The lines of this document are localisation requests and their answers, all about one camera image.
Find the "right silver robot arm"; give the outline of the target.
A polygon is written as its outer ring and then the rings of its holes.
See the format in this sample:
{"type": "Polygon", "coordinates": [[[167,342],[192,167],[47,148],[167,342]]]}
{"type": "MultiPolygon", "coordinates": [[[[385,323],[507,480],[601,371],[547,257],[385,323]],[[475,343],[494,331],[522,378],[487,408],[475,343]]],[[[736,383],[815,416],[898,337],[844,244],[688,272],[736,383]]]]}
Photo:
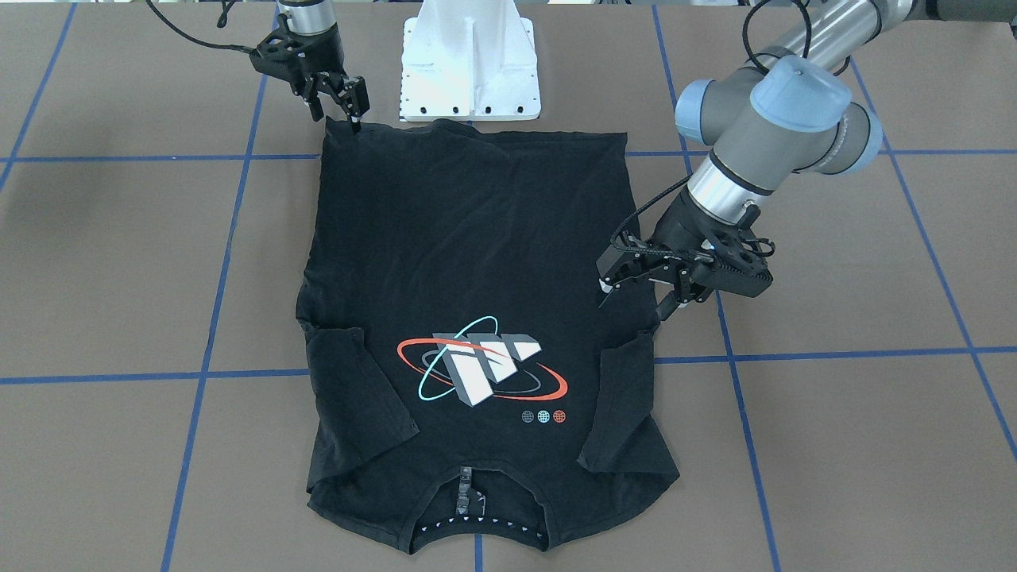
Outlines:
{"type": "Polygon", "coordinates": [[[313,121],[326,116],[326,94],[346,115],[352,133],[370,109],[362,76],[346,73],[344,48],[331,1],[277,1],[276,28],[250,53],[257,72],[286,81],[307,105],[313,121]]]}

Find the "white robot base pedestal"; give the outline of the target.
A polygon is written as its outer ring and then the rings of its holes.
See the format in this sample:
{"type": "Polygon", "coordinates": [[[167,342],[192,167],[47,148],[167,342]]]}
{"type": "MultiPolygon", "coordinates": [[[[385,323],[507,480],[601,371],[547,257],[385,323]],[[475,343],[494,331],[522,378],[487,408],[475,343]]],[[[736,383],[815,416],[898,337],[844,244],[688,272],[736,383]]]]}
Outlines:
{"type": "Polygon", "coordinates": [[[541,115],[534,26],[513,1],[425,1],[404,22],[399,119],[541,115]]]}

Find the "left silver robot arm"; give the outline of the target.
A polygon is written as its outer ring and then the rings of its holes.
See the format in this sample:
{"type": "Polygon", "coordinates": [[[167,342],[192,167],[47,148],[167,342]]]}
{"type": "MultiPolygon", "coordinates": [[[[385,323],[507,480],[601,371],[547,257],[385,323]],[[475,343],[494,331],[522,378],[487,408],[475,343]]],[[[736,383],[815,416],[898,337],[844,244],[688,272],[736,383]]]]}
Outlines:
{"type": "Polygon", "coordinates": [[[768,258],[776,247],[752,225],[788,176],[861,170],[884,137],[872,110],[853,101],[840,79],[857,48],[905,21],[1013,22],[1013,1],[799,2],[802,23],[756,50],[726,79],[689,83],[675,105],[676,128],[709,152],[650,238],[621,223],[597,261],[607,296],[643,281],[671,290],[656,312],[702,303],[724,291],[756,297],[772,285],[768,258]]]}

